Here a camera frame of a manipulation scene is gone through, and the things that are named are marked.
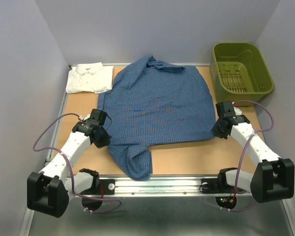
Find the blue checkered long sleeve shirt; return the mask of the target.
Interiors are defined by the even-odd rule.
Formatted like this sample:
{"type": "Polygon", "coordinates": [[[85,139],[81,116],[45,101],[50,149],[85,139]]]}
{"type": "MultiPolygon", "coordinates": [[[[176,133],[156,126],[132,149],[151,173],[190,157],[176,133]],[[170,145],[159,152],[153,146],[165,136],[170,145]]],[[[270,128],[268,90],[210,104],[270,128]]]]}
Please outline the blue checkered long sleeve shirt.
{"type": "Polygon", "coordinates": [[[97,107],[112,119],[108,152],[133,180],[152,174],[153,145],[213,138],[215,107],[208,86],[194,66],[179,66],[145,56],[114,78],[97,107]]]}

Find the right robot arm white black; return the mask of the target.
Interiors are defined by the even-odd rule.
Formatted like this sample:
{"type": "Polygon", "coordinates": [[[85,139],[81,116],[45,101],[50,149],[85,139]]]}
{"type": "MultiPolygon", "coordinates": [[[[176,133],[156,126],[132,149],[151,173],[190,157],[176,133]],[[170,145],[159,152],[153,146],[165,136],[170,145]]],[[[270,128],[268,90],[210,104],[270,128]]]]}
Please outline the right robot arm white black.
{"type": "Polygon", "coordinates": [[[237,112],[231,101],[216,104],[218,120],[212,128],[215,137],[232,137],[243,148],[237,168],[221,169],[217,188],[233,188],[251,193],[258,203],[290,199],[294,196],[295,165],[272,151],[259,137],[249,119],[237,112]]]}

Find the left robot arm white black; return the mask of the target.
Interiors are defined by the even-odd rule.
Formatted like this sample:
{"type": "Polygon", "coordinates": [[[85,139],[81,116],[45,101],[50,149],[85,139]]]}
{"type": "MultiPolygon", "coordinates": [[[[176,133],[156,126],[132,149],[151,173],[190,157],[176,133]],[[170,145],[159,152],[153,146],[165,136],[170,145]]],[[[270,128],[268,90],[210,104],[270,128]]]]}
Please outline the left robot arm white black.
{"type": "Polygon", "coordinates": [[[110,135],[103,127],[108,114],[92,109],[86,117],[77,116],[62,148],[51,147],[57,152],[52,161],[38,173],[32,172],[27,179],[27,207],[56,218],[66,211],[69,201],[82,192],[104,193],[99,173],[81,169],[76,175],[72,168],[89,146],[102,148],[110,143],[110,135]]]}

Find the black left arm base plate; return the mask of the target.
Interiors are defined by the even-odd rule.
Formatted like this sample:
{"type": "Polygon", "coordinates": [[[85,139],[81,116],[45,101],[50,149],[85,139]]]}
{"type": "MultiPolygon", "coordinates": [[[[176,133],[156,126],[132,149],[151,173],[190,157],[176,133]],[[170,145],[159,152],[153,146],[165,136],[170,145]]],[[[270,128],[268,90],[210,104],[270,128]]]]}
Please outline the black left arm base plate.
{"type": "Polygon", "coordinates": [[[95,187],[84,190],[81,194],[84,195],[114,195],[116,181],[114,179],[100,179],[99,184],[95,187]]]}

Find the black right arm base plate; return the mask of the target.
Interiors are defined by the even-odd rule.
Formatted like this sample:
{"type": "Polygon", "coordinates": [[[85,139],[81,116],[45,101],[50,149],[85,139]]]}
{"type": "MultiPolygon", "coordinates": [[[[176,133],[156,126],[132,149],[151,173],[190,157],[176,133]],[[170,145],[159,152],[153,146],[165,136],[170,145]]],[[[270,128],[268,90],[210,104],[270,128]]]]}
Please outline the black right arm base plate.
{"type": "Polygon", "coordinates": [[[216,177],[202,178],[199,191],[203,194],[234,193],[234,187],[216,177]]]}

